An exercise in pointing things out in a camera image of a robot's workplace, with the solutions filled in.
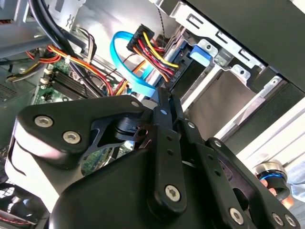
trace blue ring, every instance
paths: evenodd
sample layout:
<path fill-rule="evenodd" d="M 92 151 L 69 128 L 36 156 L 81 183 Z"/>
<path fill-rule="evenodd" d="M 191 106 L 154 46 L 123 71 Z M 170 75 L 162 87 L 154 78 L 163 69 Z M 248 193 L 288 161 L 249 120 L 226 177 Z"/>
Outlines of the blue ring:
<path fill-rule="evenodd" d="M 120 57 L 115 49 L 114 41 L 118 38 L 130 41 L 133 37 L 133 34 L 129 32 L 120 31 L 117 32 L 110 43 L 110 55 L 112 57 L 113 63 L 115 67 L 118 69 L 118 71 L 122 74 L 122 76 L 129 81 L 132 84 L 132 90 L 136 93 L 143 94 L 145 96 L 151 97 L 154 92 L 156 91 L 156 88 L 149 85 L 147 82 L 145 82 L 142 78 L 146 78 L 148 76 L 148 71 L 145 71 L 142 78 L 137 77 L 135 74 L 133 74 L 120 60 Z"/>
<path fill-rule="evenodd" d="M 280 175 L 280 174 L 272 173 L 272 174 L 268 174 L 268 175 L 266 175 L 266 176 L 260 178 L 259 180 L 265 180 L 265 179 L 268 178 L 268 177 L 281 177 L 281 178 L 284 178 L 284 177 L 283 177 L 282 175 Z"/>

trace gray wire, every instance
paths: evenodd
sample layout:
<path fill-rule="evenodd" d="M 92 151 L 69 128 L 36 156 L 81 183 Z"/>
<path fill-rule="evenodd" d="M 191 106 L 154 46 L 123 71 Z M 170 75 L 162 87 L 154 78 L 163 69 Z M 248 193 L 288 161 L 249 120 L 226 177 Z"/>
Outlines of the gray wire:
<path fill-rule="evenodd" d="M 161 25 L 162 25 L 162 32 L 163 32 L 163 39 L 162 39 L 162 47 L 165 47 L 165 29 L 164 29 L 164 23 L 163 23 L 163 18 L 160 9 L 157 7 L 157 10 L 159 12 L 160 20 L 161 20 Z"/>

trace black metal bracket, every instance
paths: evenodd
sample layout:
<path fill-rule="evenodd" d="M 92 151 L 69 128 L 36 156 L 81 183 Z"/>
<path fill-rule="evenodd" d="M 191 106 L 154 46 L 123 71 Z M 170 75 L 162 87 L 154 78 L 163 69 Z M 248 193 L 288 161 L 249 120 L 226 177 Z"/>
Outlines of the black metal bracket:
<path fill-rule="evenodd" d="M 183 222 L 188 222 L 184 217 L 185 214 L 189 215 L 188 208 L 194 211 L 208 207 L 205 214 L 215 228 L 279 228 L 274 214 L 281 219 L 289 215 L 296 222 L 296 227 L 285 223 L 284 228 L 299 228 L 291 213 L 220 140 L 202 140 L 197 127 L 184 118 L 179 99 L 163 88 L 158 90 L 158 94 L 159 105 L 154 110 L 126 95 L 31 106 L 21 111 L 16 122 L 16 126 L 21 126 L 29 137 L 16 137 L 16 141 L 25 150 L 42 157 L 54 167 L 69 169 L 77 166 L 89 153 L 104 147 L 119 146 L 123 141 L 131 140 L 136 144 L 134 151 L 129 153 L 130 156 L 127 155 L 102 168 L 99 175 L 103 178 L 103 184 L 112 184 L 110 177 L 112 174 L 116 174 L 113 177 L 118 176 L 118 171 L 124 167 L 122 161 L 131 163 L 130 169 L 147 173 L 147 205 L 144 208 L 148 207 L 155 218 L 162 221 L 182 218 Z M 54 124 L 48 128 L 35 125 L 34 119 L 39 115 L 51 118 Z M 62 135 L 66 131 L 75 131 L 81 136 L 81 141 L 77 144 L 65 142 Z M 48 149 L 53 149 L 53 154 L 43 154 L 33 142 L 28 144 L 27 139 L 35 139 Z M 147 157 L 148 161 L 136 165 L 141 168 L 135 168 L 134 162 L 143 161 L 144 157 Z M 195 167 L 196 177 L 186 176 L 185 165 Z M 82 179 L 84 181 L 80 180 L 72 185 L 68 192 L 81 195 L 83 190 L 88 189 L 78 184 L 90 184 L 91 188 L 100 185 L 91 183 L 102 182 L 99 175 L 93 173 L 85 177 Z M 187 186 L 186 182 L 190 184 L 190 179 L 197 179 L 198 187 Z M 132 184 L 128 183 L 124 187 L 130 190 L 130 194 L 141 193 Z M 123 192 L 108 186 L 103 186 L 103 189 L 109 191 L 109 195 L 117 192 L 118 196 Z M 199 189 L 205 196 L 198 199 L 200 205 L 194 204 L 192 199 L 192 205 L 187 206 L 190 189 L 192 192 L 193 189 Z M 101 207 L 95 203 L 96 198 L 87 199 L 90 200 L 90 206 L 97 209 Z M 70 211 L 70 204 L 66 204 L 62 198 L 58 206 L 57 209 L 61 211 Z M 61 218 L 61 221 L 66 222 L 67 219 L 62 217 L 61 214 L 56 214 L 55 219 Z M 71 224 L 75 225 L 75 220 L 84 219 L 71 219 Z"/>

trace white surface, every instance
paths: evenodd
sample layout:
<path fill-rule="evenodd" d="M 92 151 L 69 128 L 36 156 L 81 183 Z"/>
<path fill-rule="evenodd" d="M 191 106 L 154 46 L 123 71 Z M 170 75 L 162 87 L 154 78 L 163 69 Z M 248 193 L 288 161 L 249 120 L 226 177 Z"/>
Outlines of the white surface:
<path fill-rule="evenodd" d="M 299 164 L 304 158 L 305 98 L 259 135 L 237 157 L 249 168 L 270 159 L 284 167 Z"/>

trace black plastic cover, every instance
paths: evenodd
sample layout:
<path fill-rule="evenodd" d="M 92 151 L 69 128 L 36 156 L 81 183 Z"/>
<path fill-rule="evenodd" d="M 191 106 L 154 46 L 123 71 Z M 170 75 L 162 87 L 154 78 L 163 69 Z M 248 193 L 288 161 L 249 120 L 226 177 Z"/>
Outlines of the black plastic cover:
<path fill-rule="evenodd" d="M 140 37 L 143 37 L 143 32 L 146 32 L 148 39 L 151 40 L 154 36 L 154 32 L 151 31 L 148 27 L 146 27 L 145 25 L 140 25 L 139 28 L 137 29 L 137 31 L 134 33 L 132 39 L 129 41 L 128 45 L 127 45 L 127 49 L 133 53 L 135 53 L 135 51 L 133 50 L 133 47 L 135 46 L 135 44 L 138 43 L 138 39 Z"/>

